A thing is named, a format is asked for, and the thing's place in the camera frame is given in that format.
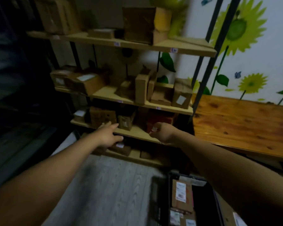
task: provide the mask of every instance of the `sunflower center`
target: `sunflower center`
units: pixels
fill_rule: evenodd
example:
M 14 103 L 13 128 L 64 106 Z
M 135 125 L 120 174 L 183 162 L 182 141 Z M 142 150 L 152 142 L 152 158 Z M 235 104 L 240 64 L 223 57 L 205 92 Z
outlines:
M 235 41 L 243 36 L 246 30 L 246 21 L 243 19 L 235 19 L 231 24 L 226 34 L 226 38 L 230 41 Z
M 122 55 L 126 58 L 130 58 L 133 54 L 133 50 L 131 48 L 123 48 L 122 49 Z

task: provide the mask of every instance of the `blue butterfly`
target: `blue butterfly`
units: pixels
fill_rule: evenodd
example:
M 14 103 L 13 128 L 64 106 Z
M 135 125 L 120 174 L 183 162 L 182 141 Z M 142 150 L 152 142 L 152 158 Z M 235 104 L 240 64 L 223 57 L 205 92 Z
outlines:
M 235 73 L 235 78 L 241 78 L 241 71 Z
M 206 5 L 207 3 L 211 2 L 212 0 L 203 0 L 201 1 L 201 5 L 204 6 Z

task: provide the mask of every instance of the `gray wood floor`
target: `gray wood floor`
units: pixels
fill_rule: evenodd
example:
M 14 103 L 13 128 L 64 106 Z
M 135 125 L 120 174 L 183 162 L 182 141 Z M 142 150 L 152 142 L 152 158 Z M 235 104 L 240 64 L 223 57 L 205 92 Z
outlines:
M 146 226 L 158 169 L 90 155 L 43 226 Z

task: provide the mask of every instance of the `wooden table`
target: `wooden table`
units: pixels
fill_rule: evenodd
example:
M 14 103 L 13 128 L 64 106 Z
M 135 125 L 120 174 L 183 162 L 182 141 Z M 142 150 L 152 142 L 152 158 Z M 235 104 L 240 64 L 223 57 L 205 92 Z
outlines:
M 283 106 L 203 95 L 193 122 L 199 139 L 283 161 Z

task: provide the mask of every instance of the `person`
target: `person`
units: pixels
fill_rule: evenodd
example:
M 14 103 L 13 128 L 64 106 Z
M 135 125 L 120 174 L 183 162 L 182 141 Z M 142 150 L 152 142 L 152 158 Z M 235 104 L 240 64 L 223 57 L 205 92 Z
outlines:
M 0 225 L 41 225 L 88 155 L 123 140 L 113 135 L 117 126 L 102 125 L 1 186 Z M 150 136 L 181 148 L 248 226 L 283 225 L 283 177 L 166 123 L 156 123 Z

